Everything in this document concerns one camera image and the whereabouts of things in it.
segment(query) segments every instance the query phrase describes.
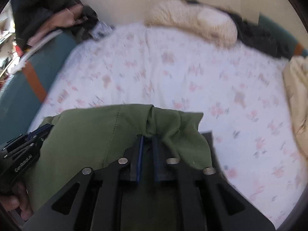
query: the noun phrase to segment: beige fur cushion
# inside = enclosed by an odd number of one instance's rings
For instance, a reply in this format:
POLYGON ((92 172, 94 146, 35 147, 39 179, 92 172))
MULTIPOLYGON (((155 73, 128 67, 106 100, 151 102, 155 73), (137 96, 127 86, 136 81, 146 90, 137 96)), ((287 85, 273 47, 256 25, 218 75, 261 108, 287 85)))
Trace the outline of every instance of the beige fur cushion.
POLYGON ((228 14, 211 6, 188 5, 179 0, 162 1, 153 6, 145 24, 190 31, 223 47, 232 47, 238 38, 236 25, 228 14))

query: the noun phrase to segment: orange strap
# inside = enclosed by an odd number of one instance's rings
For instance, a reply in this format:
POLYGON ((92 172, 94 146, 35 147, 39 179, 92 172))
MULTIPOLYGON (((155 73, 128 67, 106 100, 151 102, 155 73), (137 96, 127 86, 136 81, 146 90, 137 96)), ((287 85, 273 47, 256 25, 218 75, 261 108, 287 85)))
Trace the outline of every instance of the orange strap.
POLYGON ((298 43, 295 47, 293 55, 301 55, 303 53, 304 46, 298 43))
POLYGON ((25 67, 22 69, 22 72, 25 75, 36 97, 39 99, 40 102, 43 102, 47 96, 46 90, 43 88, 34 68, 32 67, 32 64, 29 61, 26 61, 25 67))

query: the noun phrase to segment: metal rivet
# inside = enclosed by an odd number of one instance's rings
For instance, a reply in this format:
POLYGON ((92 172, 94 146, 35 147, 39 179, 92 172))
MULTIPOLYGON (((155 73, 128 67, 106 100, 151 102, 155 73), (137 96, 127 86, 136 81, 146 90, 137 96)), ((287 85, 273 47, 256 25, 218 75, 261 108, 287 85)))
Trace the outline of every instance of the metal rivet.
POLYGON ((83 170, 82 170, 82 173, 84 175, 88 175, 92 172, 92 169, 90 167, 85 167, 83 170))
POLYGON ((203 173, 207 176, 210 176, 216 173, 216 169, 214 169, 213 167, 206 167, 203 169, 203 173))
POLYGON ((118 160, 118 162, 119 162, 120 164, 126 164, 126 163, 128 162, 128 160, 127 160, 125 157, 123 157, 123 158, 120 158, 120 159, 118 160))
POLYGON ((169 158, 169 159, 167 159, 167 164, 169 164, 169 165, 178 164, 179 162, 180 162, 180 159, 178 159, 178 158, 169 158))

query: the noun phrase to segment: white floral fabric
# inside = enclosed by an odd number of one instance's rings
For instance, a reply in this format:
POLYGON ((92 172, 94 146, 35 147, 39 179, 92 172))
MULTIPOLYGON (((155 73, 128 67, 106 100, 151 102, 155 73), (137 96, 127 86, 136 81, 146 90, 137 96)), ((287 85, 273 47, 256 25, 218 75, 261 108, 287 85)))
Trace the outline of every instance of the white floral fabric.
POLYGON ((241 42, 224 49, 173 28, 140 23, 76 47, 30 130, 71 108, 142 103, 203 112, 226 177, 275 227, 308 182, 282 80, 287 60, 241 42))

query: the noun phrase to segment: human hand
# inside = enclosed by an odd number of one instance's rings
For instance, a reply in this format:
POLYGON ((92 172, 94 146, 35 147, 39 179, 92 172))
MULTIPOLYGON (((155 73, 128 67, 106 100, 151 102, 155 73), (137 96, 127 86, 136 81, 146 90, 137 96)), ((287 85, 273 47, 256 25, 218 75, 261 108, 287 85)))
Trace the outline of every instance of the human hand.
POLYGON ((17 182, 15 186, 13 186, 12 191, 14 193, 13 196, 0 196, 0 203, 6 211, 11 211, 20 207, 21 218, 25 221, 28 220, 33 215, 33 211, 24 183, 17 182))

